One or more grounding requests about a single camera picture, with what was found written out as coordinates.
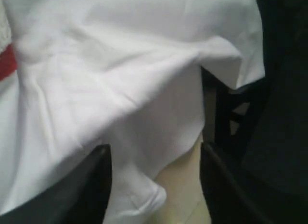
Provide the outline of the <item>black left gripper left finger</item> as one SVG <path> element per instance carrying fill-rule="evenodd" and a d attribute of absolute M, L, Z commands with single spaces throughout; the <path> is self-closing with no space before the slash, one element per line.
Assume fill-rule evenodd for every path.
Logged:
<path fill-rule="evenodd" d="M 2 224 L 101 224 L 112 187 L 110 145 L 97 146 L 59 182 L 1 215 Z"/>

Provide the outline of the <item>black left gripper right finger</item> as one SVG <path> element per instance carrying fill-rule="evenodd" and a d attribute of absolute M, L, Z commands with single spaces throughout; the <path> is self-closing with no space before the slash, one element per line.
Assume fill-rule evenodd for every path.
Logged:
<path fill-rule="evenodd" d="M 201 144 L 200 183 L 213 224 L 271 224 L 243 194 L 210 145 Z"/>

